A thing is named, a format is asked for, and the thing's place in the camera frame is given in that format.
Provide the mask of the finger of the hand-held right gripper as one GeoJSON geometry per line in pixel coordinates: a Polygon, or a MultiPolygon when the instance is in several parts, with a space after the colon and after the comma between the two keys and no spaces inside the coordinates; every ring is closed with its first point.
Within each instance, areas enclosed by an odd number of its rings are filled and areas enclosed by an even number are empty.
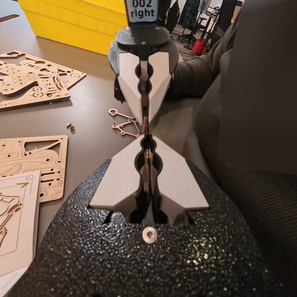
{"type": "Polygon", "coordinates": [[[153,73],[149,78],[151,90],[148,93],[148,124],[158,113],[171,81],[169,53],[155,53],[148,58],[153,73]]]}
{"type": "Polygon", "coordinates": [[[139,124],[143,125],[143,107],[141,93],[138,88],[140,79],[136,75],[136,69],[139,65],[140,59],[138,56],[132,53],[119,54],[119,86],[132,114],[139,124]]]}

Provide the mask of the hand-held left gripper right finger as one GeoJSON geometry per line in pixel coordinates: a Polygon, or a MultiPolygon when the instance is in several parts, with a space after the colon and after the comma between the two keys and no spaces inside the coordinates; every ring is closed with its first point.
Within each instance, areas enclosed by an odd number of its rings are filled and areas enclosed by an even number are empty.
{"type": "Polygon", "coordinates": [[[153,176],[152,211],[156,223],[173,222],[180,213],[206,210],[206,201],[186,160],[158,139],[151,137],[153,176]]]}

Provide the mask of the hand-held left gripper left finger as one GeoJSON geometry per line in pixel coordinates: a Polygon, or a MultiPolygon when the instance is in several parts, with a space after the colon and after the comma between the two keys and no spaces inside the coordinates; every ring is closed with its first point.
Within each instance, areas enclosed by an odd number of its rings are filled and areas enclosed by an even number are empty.
{"type": "Polygon", "coordinates": [[[142,222],[146,215],[143,188],[145,158],[141,146],[144,135],[117,153],[106,169],[90,202],[91,208],[120,212],[131,222],[142,222]]]}

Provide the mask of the thin wooden model piece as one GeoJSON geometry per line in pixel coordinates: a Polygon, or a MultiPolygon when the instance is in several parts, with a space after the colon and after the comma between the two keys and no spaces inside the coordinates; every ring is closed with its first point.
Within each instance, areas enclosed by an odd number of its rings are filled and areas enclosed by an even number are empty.
{"type": "Polygon", "coordinates": [[[148,175],[148,192],[152,194],[152,181],[151,181],[151,152],[149,148],[149,124],[148,124],[148,110],[147,110],[147,102],[148,102],[148,94],[147,94],[147,82],[148,82],[148,73],[147,73],[147,61],[140,62],[140,92],[142,98],[142,113],[143,113],[143,133],[146,135],[147,140],[147,148],[146,148],[146,168],[148,175]]]}

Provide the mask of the person's right forearm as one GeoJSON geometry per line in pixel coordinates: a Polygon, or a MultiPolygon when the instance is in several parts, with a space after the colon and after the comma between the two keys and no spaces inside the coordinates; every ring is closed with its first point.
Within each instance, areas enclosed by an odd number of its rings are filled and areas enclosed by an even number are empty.
{"type": "Polygon", "coordinates": [[[238,21],[234,21],[210,52],[179,62],[166,97],[221,99],[237,27],[238,21]]]}

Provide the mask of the laser-cut wooden parts sheet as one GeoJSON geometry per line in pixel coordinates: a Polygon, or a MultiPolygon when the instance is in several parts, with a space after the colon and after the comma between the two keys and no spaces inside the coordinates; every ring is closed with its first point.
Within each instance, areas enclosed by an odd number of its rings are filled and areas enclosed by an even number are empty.
{"type": "Polygon", "coordinates": [[[67,87],[57,72],[52,69],[42,70],[41,66],[32,60],[22,61],[22,63],[16,66],[1,61],[1,94],[16,95],[28,88],[19,98],[4,100],[1,108],[70,97],[67,87]]]}
{"type": "Polygon", "coordinates": [[[17,50],[1,54],[0,58],[1,74],[23,74],[23,69],[38,73],[54,72],[60,76],[67,89],[86,76],[83,72],[17,50]]]}
{"type": "Polygon", "coordinates": [[[0,140],[1,178],[40,170],[40,202],[61,199],[65,189],[68,137],[0,140]]]}
{"type": "Polygon", "coordinates": [[[20,108],[27,108],[27,107],[35,107],[35,106],[43,106],[48,105],[52,103],[58,102],[57,100],[47,100],[47,101],[41,101],[41,102],[29,102],[26,104],[14,104],[14,105],[8,105],[8,106],[1,106],[0,112],[8,111],[8,110],[16,110],[20,108]]]}

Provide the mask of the hanging dark garment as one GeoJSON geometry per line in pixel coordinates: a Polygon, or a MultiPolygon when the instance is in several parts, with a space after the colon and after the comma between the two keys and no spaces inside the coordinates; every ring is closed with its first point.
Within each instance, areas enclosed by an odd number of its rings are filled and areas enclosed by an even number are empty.
{"type": "Polygon", "coordinates": [[[179,17],[180,17],[179,1],[173,0],[170,3],[169,9],[166,14],[166,20],[165,20],[165,28],[169,31],[170,34],[173,32],[174,28],[176,27],[179,17]]]}

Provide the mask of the red bag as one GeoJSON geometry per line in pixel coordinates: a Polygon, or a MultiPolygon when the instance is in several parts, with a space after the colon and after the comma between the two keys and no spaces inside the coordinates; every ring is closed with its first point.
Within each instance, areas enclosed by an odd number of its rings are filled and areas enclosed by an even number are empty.
{"type": "Polygon", "coordinates": [[[192,51],[195,55],[201,56],[207,52],[207,50],[209,49],[209,46],[210,46],[210,43],[206,41],[205,38],[199,38],[196,40],[192,48],[192,51]]]}

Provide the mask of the hanging plaid garment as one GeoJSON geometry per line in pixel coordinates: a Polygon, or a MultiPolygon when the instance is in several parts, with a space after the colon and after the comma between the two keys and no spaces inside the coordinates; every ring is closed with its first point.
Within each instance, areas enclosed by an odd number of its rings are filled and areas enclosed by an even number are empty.
{"type": "Polygon", "coordinates": [[[179,18],[179,24],[183,28],[193,29],[198,16],[199,5],[200,0],[186,0],[179,18]]]}

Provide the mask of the yellow plastic box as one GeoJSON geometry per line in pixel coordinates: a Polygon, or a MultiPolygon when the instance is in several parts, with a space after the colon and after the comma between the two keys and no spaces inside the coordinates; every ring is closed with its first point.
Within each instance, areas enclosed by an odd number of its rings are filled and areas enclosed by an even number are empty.
{"type": "Polygon", "coordinates": [[[128,26],[120,0],[20,0],[38,37],[107,55],[117,32],[128,26]]]}

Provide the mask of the person's dark sweater torso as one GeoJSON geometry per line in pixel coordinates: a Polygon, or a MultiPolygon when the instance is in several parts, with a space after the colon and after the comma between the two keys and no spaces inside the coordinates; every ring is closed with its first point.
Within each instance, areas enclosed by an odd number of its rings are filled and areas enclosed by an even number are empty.
{"type": "Polygon", "coordinates": [[[203,97],[195,131],[224,191],[245,217],[271,269],[296,296],[296,175],[230,168],[218,160],[222,98],[203,97]]]}

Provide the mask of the white instruction booklet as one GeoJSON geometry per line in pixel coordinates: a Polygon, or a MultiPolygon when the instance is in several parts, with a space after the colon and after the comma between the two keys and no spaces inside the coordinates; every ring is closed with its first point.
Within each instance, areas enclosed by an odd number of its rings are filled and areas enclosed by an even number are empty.
{"type": "Polygon", "coordinates": [[[35,256],[40,170],[0,181],[0,296],[26,272],[35,256]]]}

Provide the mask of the wooden bicycle frame part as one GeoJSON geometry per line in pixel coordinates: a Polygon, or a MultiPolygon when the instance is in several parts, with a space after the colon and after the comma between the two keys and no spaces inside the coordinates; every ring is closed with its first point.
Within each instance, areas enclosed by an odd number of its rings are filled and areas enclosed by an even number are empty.
{"type": "Polygon", "coordinates": [[[120,131],[121,136],[129,135],[129,136],[138,138],[142,135],[139,130],[139,127],[138,127],[138,120],[135,117],[131,117],[131,116],[127,116],[125,114],[119,113],[117,111],[117,109],[114,109],[114,108],[109,109],[108,113],[112,117],[120,116],[120,117],[125,118],[126,121],[124,123],[120,123],[120,124],[113,123],[113,125],[112,125],[112,129],[120,131]],[[127,125],[133,125],[136,129],[136,133],[133,134],[133,133],[125,131],[124,128],[127,125]]]}

